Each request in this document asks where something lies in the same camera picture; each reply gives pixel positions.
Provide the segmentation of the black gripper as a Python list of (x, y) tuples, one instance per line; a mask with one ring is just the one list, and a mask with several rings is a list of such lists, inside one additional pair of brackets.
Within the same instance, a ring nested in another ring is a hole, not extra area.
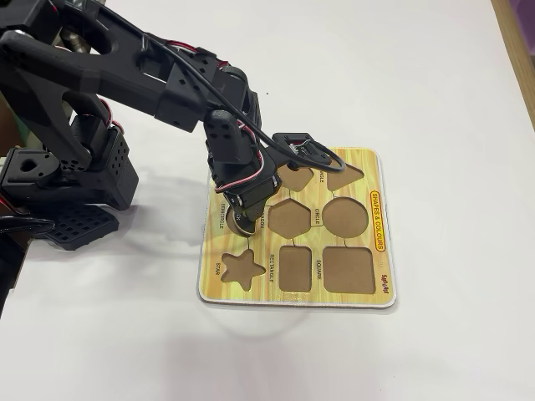
[(277, 173), (281, 154), (251, 141), (209, 141), (207, 151), (214, 190), (243, 218), (255, 222), (281, 186)]

